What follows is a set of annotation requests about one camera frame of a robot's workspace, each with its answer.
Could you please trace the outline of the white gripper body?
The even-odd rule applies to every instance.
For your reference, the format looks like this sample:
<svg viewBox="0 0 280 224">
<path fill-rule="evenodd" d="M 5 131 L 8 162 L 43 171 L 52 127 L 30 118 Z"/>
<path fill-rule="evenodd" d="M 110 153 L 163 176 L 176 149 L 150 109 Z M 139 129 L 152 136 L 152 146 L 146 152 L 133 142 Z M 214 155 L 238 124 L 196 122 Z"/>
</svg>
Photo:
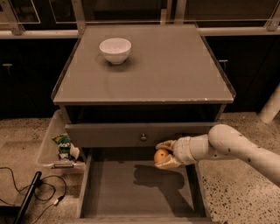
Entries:
<svg viewBox="0 0 280 224">
<path fill-rule="evenodd" d="M 182 165 L 191 165 L 196 163 L 196 160 L 191 153 L 191 138 L 189 136 L 181 137 L 175 142 L 173 145 L 173 156 Z"/>
</svg>

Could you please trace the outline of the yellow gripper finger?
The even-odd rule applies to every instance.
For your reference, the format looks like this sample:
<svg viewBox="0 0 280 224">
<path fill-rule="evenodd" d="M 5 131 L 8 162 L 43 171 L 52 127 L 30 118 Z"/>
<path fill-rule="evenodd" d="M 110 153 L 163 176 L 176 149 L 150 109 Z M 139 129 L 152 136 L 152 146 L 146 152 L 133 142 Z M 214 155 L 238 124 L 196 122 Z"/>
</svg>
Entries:
<svg viewBox="0 0 280 224">
<path fill-rule="evenodd" d="M 157 150 L 173 151 L 176 140 L 167 140 L 156 145 Z"/>
<path fill-rule="evenodd" d="M 156 162 L 155 166 L 158 169 L 167 170 L 172 168 L 178 168 L 179 166 L 181 166 L 181 163 L 173 155 L 169 155 L 164 159 L 162 159 L 161 161 Z"/>
</svg>

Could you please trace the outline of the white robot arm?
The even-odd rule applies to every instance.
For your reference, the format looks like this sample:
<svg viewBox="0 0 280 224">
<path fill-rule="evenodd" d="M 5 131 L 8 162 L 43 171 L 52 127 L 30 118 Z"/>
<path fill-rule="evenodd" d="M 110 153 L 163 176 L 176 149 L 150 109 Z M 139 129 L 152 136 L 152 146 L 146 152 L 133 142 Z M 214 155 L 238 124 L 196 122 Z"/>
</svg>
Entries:
<svg viewBox="0 0 280 224">
<path fill-rule="evenodd" d="M 238 158 L 280 186 L 280 156 L 249 141 L 242 133 L 217 124 L 207 134 L 184 136 L 156 146 L 154 163 L 158 169 L 192 165 L 200 160 Z"/>
</svg>

